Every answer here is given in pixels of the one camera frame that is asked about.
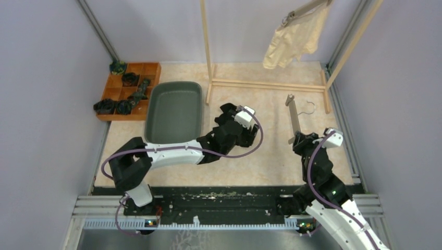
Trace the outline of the orange compartment tray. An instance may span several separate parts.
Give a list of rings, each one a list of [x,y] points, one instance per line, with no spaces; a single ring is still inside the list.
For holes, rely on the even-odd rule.
[[[158,85],[159,77],[161,74],[161,64],[158,62],[128,62],[127,70],[125,73],[134,72],[139,74],[138,85],[144,78],[150,79],[151,83],[146,90],[148,99],[140,101],[131,111],[129,115],[119,115],[116,113],[116,109],[112,115],[97,115],[96,117],[101,121],[137,121],[145,120],[149,106],[149,97],[153,88]],[[137,86],[123,87],[121,81],[122,75],[109,74],[106,87],[103,91],[101,100],[110,98],[116,102],[120,100],[127,100],[127,98],[137,90]]]

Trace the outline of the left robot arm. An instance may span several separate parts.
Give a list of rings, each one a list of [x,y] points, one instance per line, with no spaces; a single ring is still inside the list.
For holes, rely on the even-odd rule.
[[[250,147],[260,124],[248,128],[227,121],[197,139],[173,144],[148,144],[134,137],[113,153],[101,165],[104,176],[113,180],[115,188],[133,200],[137,211],[148,216],[155,212],[156,201],[143,179],[150,169],[182,164],[211,164],[222,157],[234,159],[229,152],[236,146]]]

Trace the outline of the wooden clothes rack frame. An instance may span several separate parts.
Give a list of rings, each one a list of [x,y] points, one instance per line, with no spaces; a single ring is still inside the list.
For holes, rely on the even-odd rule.
[[[353,19],[350,21],[346,34],[349,35],[353,28],[356,32],[348,45],[337,46],[336,52],[331,59],[332,73],[329,78],[325,76],[325,70],[321,70],[320,85],[303,85],[292,83],[262,82],[238,79],[222,79],[215,76],[216,64],[211,61],[210,45],[208,40],[208,28],[205,1],[200,1],[201,20],[208,74],[208,89],[205,103],[211,100],[212,87],[236,87],[269,90],[294,90],[301,92],[321,93],[324,100],[326,114],[331,113],[332,106],[329,90],[335,82],[338,74],[349,59],[365,30],[377,14],[383,1],[362,1],[356,9]],[[331,1],[309,1],[298,9],[287,14],[281,25],[275,30],[270,45],[264,56],[263,67],[275,69],[286,67],[294,59],[299,60],[302,55],[312,54],[317,50],[319,38],[328,16]]]

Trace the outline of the beige cotton underwear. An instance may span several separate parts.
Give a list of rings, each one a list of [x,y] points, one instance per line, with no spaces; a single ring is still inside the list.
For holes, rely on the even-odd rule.
[[[330,7],[322,5],[286,27],[278,27],[265,53],[263,67],[284,68],[294,59],[300,61],[303,55],[315,53]]]

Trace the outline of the beige clip hanger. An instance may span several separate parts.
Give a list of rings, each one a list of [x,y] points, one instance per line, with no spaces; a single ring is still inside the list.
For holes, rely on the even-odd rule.
[[[309,1],[308,3],[302,5],[301,7],[298,7],[295,10],[292,10],[289,12],[282,20],[281,27],[286,27],[289,25],[292,21],[301,18],[302,16],[305,16],[306,14],[310,13],[314,9],[321,7],[322,5],[330,5],[333,2],[333,0],[313,0]]]

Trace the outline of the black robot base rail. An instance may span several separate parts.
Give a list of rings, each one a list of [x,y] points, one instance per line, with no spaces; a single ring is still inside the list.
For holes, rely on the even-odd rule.
[[[125,216],[151,216],[160,224],[266,226],[285,219],[310,219],[294,200],[299,186],[153,186],[153,201],[137,207],[128,200]]]

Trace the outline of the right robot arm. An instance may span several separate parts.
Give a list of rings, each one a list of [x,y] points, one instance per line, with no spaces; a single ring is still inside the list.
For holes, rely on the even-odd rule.
[[[333,173],[329,148],[340,147],[343,135],[327,128],[323,136],[295,133],[292,150],[301,157],[305,185],[293,194],[293,207],[310,215],[342,249],[388,249],[364,219],[346,185]]]

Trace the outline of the dark green plastic bin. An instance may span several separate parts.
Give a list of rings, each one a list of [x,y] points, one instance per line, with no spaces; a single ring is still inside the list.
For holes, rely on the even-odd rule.
[[[192,81],[160,83],[152,89],[144,139],[155,144],[183,143],[201,135],[203,96]]]

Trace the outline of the black garment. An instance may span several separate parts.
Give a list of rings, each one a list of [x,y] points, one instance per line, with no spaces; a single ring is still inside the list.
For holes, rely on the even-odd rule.
[[[220,106],[222,114],[214,119],[218,124],[213,130],[242,130],[243,126],[235,121],[235,115],[239,112],[238,106],[226,103]]]

